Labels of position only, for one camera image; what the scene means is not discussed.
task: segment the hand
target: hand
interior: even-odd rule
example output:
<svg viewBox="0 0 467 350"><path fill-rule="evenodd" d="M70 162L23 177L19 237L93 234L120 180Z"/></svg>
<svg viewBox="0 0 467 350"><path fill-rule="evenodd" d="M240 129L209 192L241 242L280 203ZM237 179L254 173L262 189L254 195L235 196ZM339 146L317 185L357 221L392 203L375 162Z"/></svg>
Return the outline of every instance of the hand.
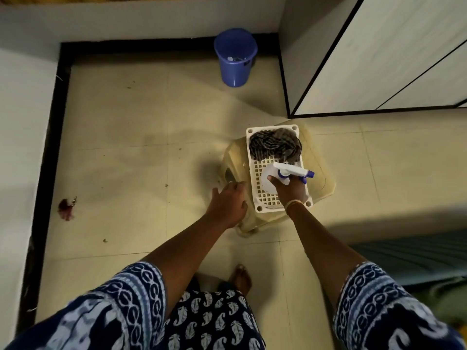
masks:
<svg viewBox="0 0 467 350"><path fill-rule="evenodd" d="M305 202L305 184L296 175L290 175L289 178L289 185L285 185L276 177L268 176L268 180L276 187L277 195L279 195L279 200L283 206L287 205L290 200Z"/></svg>
<svg viewBox="0 0 467 350"><path fill-rule="evenodd" d="M219 221L224 229L235 227L247 213L245 186L245 182L230 182L220 194L217 188L213 188L206 216Z"/></svg>

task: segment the white plastic basket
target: white plastic basket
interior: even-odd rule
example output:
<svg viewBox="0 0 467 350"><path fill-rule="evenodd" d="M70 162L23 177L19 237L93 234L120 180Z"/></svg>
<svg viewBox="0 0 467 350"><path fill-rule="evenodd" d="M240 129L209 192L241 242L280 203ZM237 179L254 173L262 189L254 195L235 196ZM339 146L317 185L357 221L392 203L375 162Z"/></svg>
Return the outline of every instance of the white plastic basket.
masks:
<svg viewBox="0 0 467 350"><path fill-rule="evenodd" d="M284 211L284 206L279 201L279 197L276 194L266 193L261 188L261 183L260 183L260 176L261 176L263 168L265 168L267 165L271 163L279 162L279 160L277 158L274 158L274 156L270 156L266 159L263 159L262 161L255 161L254 159L252 159L251 154L250 154L250 137L255 132L258 132L258 131L277 130L280 128L287 128L291 130L292 132L294 132L297 138L299 137L300 132L298 130L297 125L260 126L260 127L247 129L247 152L248 152L248 162L249 162L249 167L250 167L251 192L253 196L254 210L255 212L260 213L260 214L263 214L266 212ZM295 162L295 166L303 168L302 155L300 155L300 159L297 162ZM312 199L310 195L308 194L308 188L306 184L305 184L305 193L308 197L308 200L305 203L305 205L307 207L310 207L312 205Z"/></svg>

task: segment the maroon tassel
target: maroon tassel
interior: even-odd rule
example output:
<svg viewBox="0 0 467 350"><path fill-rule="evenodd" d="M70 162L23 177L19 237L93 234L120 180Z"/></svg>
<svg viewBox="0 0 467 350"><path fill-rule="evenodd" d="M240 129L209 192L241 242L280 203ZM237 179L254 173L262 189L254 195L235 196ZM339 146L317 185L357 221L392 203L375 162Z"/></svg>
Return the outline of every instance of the maroon tassel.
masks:
<svg viewBox="0 0 467 350"><path fill-rule="evenodd" d="M76 197L73 199L71 204L68 204L67 199L63 199L60 204L58 204L58 214L65 221L70 221L73 218L72 210L73 206L76 204Z"/></svg>

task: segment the blue bucket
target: blue bucket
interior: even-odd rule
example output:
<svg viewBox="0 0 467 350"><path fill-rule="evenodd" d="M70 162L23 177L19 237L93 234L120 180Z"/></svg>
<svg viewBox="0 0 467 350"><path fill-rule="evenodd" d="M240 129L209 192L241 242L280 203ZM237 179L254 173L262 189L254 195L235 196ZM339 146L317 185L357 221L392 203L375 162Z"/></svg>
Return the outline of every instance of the blue bucket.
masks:
<svg viewBox="0 0 467 350"><path fill-rule="evenodd" d="M258 46L251 33L242 28L228 29L214 39L222 81L230 87L243 86L250 75Z"/></svg>

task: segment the cleaning rag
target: cleaning rag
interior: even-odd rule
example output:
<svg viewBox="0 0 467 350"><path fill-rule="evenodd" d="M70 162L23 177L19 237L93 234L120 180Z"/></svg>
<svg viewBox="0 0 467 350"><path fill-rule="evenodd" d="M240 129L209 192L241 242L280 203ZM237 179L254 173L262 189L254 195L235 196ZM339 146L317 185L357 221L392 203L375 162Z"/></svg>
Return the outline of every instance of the cleaning rag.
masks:
<svg viewBox="0 0 467 350"><path fill-rule="evenodd" d="M250 137L250 154L256 161L274 156L280 163L294 164L300 159L302 144L287 128L255 132Z"/></svg>

